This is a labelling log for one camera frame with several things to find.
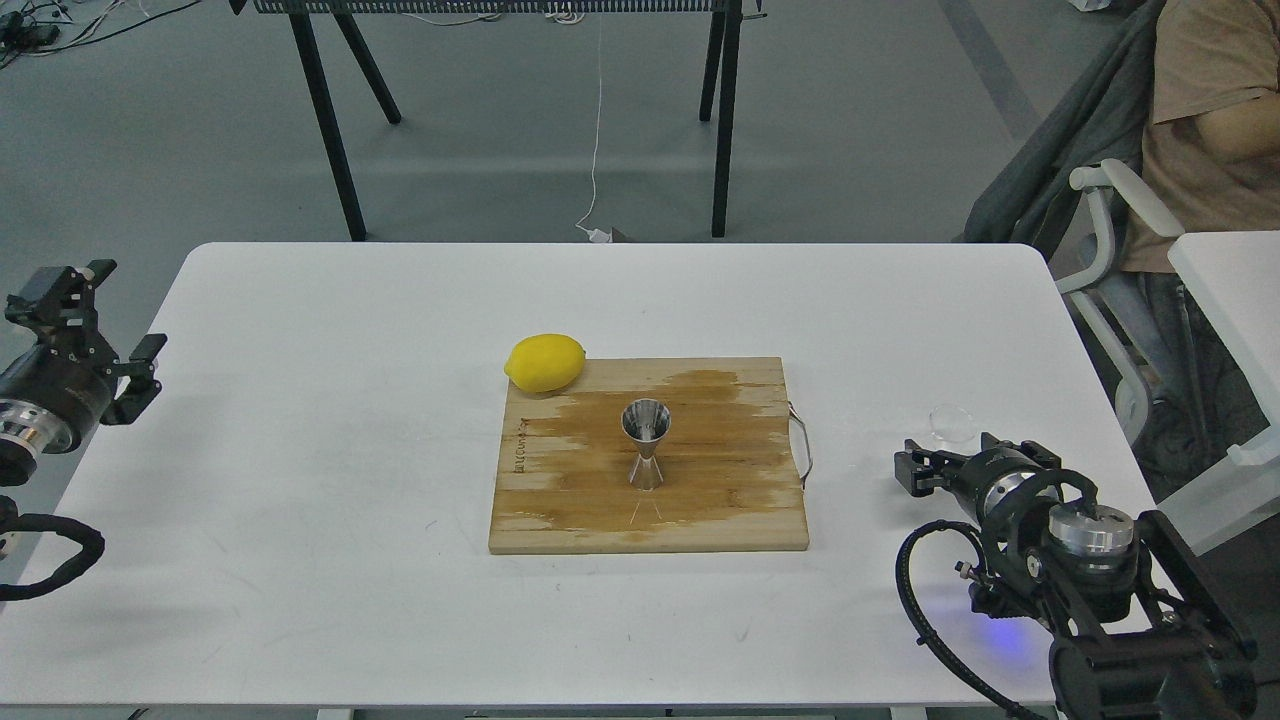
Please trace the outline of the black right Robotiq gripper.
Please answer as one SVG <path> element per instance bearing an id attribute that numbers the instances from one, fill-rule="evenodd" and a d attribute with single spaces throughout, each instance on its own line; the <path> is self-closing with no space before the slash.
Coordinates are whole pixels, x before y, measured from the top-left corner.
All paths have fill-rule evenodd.
<path id="1" fill-rule="evenodd" d="M 893 455 L 895 478 L 911 497 L 947 491 L 979 525 L 1024 480 L 1061 468 L 1061 457 L 1034 441 L 1014 443 L 988 432 L 980 433 L 980 451 L 973 455 L 924 448 L 910 438 Z"/>

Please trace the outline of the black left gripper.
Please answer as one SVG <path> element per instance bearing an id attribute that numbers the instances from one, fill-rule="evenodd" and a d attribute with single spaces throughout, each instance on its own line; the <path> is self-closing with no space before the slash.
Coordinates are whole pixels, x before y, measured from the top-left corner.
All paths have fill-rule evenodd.
<path id="1" fill-rule="evenodd" d="M 5 319 L 32 331 L 38 345 L 3 373 L 4 456 L 68 454 L 99 421 L 132 424 L 160 393 L 156 360 L 168 334 L 146 334 L 127 360 L 105 348 L 52 347 L 108 345 L 95 293 L 116 266 L 113 259 L 41 266 L 19 293 L 6 296 Z"/>

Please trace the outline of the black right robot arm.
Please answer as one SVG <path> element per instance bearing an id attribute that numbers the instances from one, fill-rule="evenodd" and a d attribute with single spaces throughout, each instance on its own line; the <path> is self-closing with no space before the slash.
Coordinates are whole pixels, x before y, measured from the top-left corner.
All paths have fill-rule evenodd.
<path id="1" fill-rule="evenodd" d="M 960 660 L 916 598 L 910 561 L 927 536 L 954 530 L 973 547 L 975 561 L 956 566 L 973 612 L 1052 634 L 1050 680 L 1066 717 L 1254 715 L 1256 641 L 1161 511 L 1101 503 L 1094 482 L 1033 441 L 983 434 L 964 455 L 906 439 L 893 460 L 910 496 L 942 489 L 966 514 L 916 528 L 899 550 L 895 582 L 916 641 L 1006 715 L 1033 717 Z"/>

